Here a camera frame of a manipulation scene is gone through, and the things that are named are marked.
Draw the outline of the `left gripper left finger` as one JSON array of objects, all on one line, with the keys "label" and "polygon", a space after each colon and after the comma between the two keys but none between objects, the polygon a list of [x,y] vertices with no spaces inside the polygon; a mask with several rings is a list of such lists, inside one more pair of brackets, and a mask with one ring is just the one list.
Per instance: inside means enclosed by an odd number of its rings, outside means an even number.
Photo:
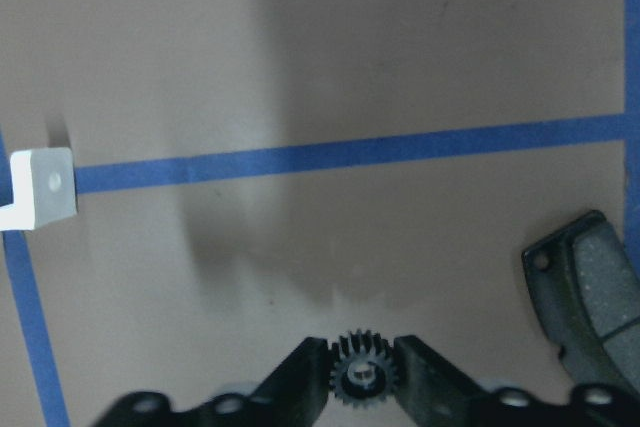
[{"label": "left gripper left finger", "polygon": [[135,391],[115,400],[96,426],[311,426],[329,395],[329,348],[305,338],[250,393],[227,392],[184,411],[160,392]]}]

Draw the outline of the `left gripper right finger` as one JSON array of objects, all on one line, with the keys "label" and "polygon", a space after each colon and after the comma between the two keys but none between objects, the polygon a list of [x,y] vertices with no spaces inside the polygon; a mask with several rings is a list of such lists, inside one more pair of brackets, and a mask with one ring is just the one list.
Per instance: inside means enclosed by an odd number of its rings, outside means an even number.
[{"label": "left gripper right finger", "polygon": [[415,335],[393,340],[395,399],[417,426],[637,426],[639,398],[612,385],[575,386],[564,404],[512,386],[487,390]]}]

